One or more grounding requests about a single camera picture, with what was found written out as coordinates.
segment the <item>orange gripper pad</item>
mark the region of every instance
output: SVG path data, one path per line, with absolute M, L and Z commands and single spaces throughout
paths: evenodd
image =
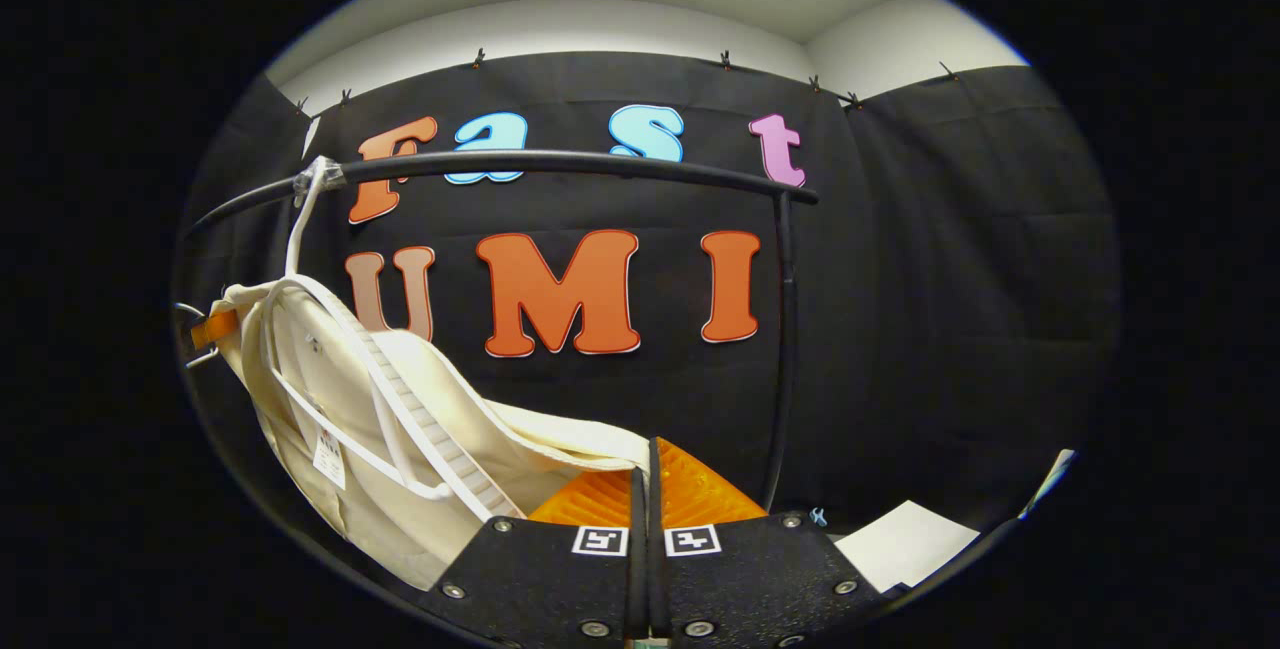
M 658 438 L 662 463 L 662 527 L 754 520 L 768 513 L 724 477 L 690 454 Z
M 529 517 L 570 526 L 631 526 L 631 470 L 584 471 Z

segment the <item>blue letter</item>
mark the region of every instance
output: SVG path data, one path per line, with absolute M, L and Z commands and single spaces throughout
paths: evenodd
M 477 140 L 481 131 L 489 129 L 489 136 Z M 525 116 L 512 111 L 486 113 L 484 116 L 475 116 L 466 122 L 453 134 L 453 141 L 460 143 L 454 152 L 497 151 L 498 148 L 525 148 L 525 137 L 529 134 L 529 122 Z M 452 184 L 475 184 L 476 180 L 488 175 L 493 180 L 512 180 L 524 172 L 466 172 L 466 174 L 444 174 L 444 179 Z
M 609 148 L 609 154 L 680 161 L 685 156 L 685 147 L 680 146 L 680 140 L 676 137 L 684 131 L 685 120 L 680 119 L 672 108 L 648 105 L 621 108 L 609 116 L 609 134 L 613 134 L 622 146 Z

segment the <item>letter cutout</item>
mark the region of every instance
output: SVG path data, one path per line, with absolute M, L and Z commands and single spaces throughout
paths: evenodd
M 476 244 L 476 256 L 488 262 L 493 284 L 493 337 L 485 352 L 498 358 L 534 353 L 525 334 L 521 311 L 539 339 L 559 353 L 573 317 L 582 311 L 582 330 L 573 348 L 585 355 L 621 355 L 640 346 L 631 329 L 627 271 L 640 239 L 630 230 L 591 230 L 579 242 L 561 280 L 552 274 L 538 244 L 526 234 L 489 236 Z
M 360 156 L 365 161 L 380 160 L 380 157 L 389 157 L 392 154 L 404 156 L 404 154 L 416 154 L 419 142 L 428 143 L 434 138 L 435 120 L 430 116 L 422 116 L 422 119 L 408 122 L 408 124 L 398 125 L 392 131 L 383 131 L 376 137 L 365 140 L 356 151 L 360 152 Z M 401 143 L 399 151 L 396 151 L 397 143 Z M 407 180 L 407 177 L 398 179 L 401 184 Z M 360 186 L 356 206 L 351 207 L 347 221 L 351 221 L 351 224 L 362 224 L 362 221 L 378 219 L 385 215 L 385 212 L 394 210 L 397 204 L 399 204 L 399 195 L 392 192 L 389 179 L 365 180 Z
M 760 326 L 751 316 L 751 257 L 760 251 L 759 236 L 713 230 L 701 244 L 712 259 L 712 317 L 703 325 L 703 339 L 722 344 L 751 338 Z
M 481 131 L 489 129 L 489 136 L 477 140 Z M 525 116 L 512 111 L 486 113 L 484 116 L 475 116 L 471 122 L 462 124 L 453 141 L 461 143 L 454 147 L 454 152 L 497 151 L 498 148 L 525 148 L 525 138 L 529 137 L 529 122 Z M 475 184 L 476 180 L 515 180 L 524 172 L 462 172 L 462 174 L 444 174 L 449 184 Z
M 404 301 L 408 303 L 408 330 L 426 342 L 431 339 L 431 297 L 428 293 L 426 270 L 435 262 L 429 247 L 406 247 L 396 252 L 392 262 L 404 275 Z M 356 298 L 356 317 L 367 332 L 388 332 L 383 315 L 379 275 L 385 262 L 379 252 L 360 252 L 347 257 L 347 275 Z
M 609 148 L 609 154 L 652 160 L 680 161 L 685 147 L 678 134 L 685 132 L 685 119 L 672 108 L 631 105 L 613 111 L 609 116 L 609 134 L 622 143 Z
M 804 187 L 804 170 L 791 166 L 791 147 L 800 146 L 800 134 L 787 129 L 781 113 L 755 119 L 746 125 L 746 129 L 760 138 L 764 174 L 772 180 L 781 180 L 782 184 Z

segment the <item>cream bag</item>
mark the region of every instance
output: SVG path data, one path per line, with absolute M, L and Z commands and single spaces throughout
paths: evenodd
M 219 355 L 284 471 L 334 531 L 426 590 L 485 521 L 524 518 L 580 472 L 640 467 L 648 480 L 643 437 L 488 402 L 434 346 L 403 330 L 366 332 L 329 289 L 296 274 L 314 195 L 283 279 L 230 285 L 210 316 L 236 312 Z

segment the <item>orange letter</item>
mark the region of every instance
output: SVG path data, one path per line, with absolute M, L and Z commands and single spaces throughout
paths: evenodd
M 712 317 L 703 325 L 703 339 L 719 344 L 755 335 L 759 321 L 751 316 L 751 257 L 760 251 L 759 236 L 713 230 L 703 237 L 703 251 L 712 257 Z
M 389 157 L 392 154 L 404 156 L 404 154 L 417 152 L 417 142 L 428 143 L 433 138 L 435 138 L 435 120 L 430 116 L 422 116 L 420 120 L 408 122 L 406 125 L 398 125 L 396 129 L 384 131 L 378 137 L 365 140 L 365 143 L 360 148 L 356 148 L 356 151 L 360 152 L 361 157 L 365 157 L 365 161 L 380 160 L 380 157 Z M 403 143 L 397 152 L 396 145 L 398 142 Z M 408 178 L 398 179 L 401 184 L 407 180 Z M 361 221 L 376 219 L 383 216 L 384 212 L 392 211 L 398 202 L 399 195 L 392 192 L 390 180 L 365 180 L 360 186 L 356 206 L 351 207 L 351 215 L 348 215 L 347 221 L 361 224 Z
M 489 236 L 476 244 L 493 280 L 493 337 L 484 348 L 492 357 L 516 358 L 534 353 L 520 312 L 525 311 L 543 344 L 559 353 L 577 310 L 582 330 L 573 348 L 585 355 L 617 355 L 640 346 L 631 329 L 627 269 L 640 247 L 630 230 L 591 230 L 557 280 L 534 239 L 526 234 Z
M 408 303 L 408 330 L 430 342 L 431 300 L 426 289 L 426 270 L 435 262 L 429 247 L 406 247 L 396 252 L 392 262 L 404 274 L 404 301 Z M 387 332 L 378 275 L 383 256 L 376 252 L 352 253 L 347 257 L 347 274 L 356 298 L 356 317 L 367 332 Z

